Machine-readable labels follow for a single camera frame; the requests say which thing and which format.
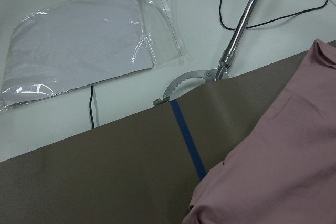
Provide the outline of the pink Snoopy t-shirt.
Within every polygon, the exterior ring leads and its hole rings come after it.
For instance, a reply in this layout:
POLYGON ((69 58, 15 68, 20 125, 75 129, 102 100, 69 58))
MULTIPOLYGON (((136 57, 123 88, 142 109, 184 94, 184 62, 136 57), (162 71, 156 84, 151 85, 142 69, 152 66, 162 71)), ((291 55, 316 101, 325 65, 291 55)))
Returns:
POLYGON ((335 223, 335 48, 315 40, 252 132, 196 186, 184 223, 335 223))

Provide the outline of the clear plastic bag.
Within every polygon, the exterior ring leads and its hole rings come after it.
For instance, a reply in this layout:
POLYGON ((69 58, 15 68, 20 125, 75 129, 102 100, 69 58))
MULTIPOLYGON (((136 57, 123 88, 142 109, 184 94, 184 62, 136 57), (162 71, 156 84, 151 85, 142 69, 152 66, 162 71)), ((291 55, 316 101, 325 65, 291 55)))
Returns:
POLYGON ((147 71, 183 53, 168 0, 61 2, 14 28, 1 108, 147 71))

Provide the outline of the metal rod with green clip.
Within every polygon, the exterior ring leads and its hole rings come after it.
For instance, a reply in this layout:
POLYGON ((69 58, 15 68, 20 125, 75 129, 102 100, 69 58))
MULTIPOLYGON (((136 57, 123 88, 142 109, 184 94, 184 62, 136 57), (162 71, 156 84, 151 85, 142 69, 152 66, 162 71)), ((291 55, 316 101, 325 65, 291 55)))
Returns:
POLYGON ((174 90, 186 80, 202 78, 205 83, 209 83, 209 82, 229 78, 228 70, 234 59, 236 48, 239 44, 240 39, 242 38, 244 31, 247 28, 250 16, 254 10, 254 7, 257 1, 258 0, 248 0, 247 5, 237 24, 237 27, 234 30, 232 38, 230 39, 227 48, 224 50, 219 60, 218 67, 214 69, 209 69, 209 70, 190 71, 190 72, 184 73, 180 75, 179 77, 175 78, 167 86, 165 92, 163 93, 163 97, 158 98, 153 101, 154 106, 158 106, 162 103, 169 101, 171 99, 171 96, 174 90))

